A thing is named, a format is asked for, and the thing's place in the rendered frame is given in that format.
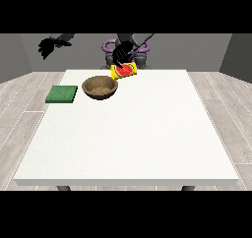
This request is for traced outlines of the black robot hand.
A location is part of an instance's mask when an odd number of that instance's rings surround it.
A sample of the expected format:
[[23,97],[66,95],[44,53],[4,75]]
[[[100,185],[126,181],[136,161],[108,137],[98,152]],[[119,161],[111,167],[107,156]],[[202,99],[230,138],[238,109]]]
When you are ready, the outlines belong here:
[[38,52],[43,59],[46,59],[58,46],[71,46],[71,43],[58,38],[45,38],[38,45]]
[[113,63],[121,68],[123,63],[127,63],[128,59],[131,56],[131,51],[133,50],[133,43],[128,40],[120,43],[114,50],[113,50]]

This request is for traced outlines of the brown wooden bowl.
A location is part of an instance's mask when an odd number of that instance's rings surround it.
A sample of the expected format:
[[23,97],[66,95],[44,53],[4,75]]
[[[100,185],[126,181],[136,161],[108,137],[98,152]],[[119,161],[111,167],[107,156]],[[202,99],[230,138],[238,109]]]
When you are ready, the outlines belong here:
[[82,89],[88,97],[104,100],[115,94],[118,82],[108,76],[93,76],[83,82]]

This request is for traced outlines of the green square pad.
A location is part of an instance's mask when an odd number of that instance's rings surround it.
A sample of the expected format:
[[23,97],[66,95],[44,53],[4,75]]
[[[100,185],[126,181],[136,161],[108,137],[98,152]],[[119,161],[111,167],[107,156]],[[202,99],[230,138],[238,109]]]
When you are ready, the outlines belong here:
[[77,86],[52,86],[46,99],[46,103],[72,103],[74,101]]

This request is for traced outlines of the yellow cup with melon print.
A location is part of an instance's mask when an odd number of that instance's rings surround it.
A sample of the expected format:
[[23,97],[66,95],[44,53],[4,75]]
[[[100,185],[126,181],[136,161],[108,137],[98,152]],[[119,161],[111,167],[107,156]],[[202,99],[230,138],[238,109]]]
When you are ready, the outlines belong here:
[[122,64],[121,67],[116,65],[110,66],[110,74],[113,80],[118,80],[126,77],[136,75],[138,72],[135,62]]

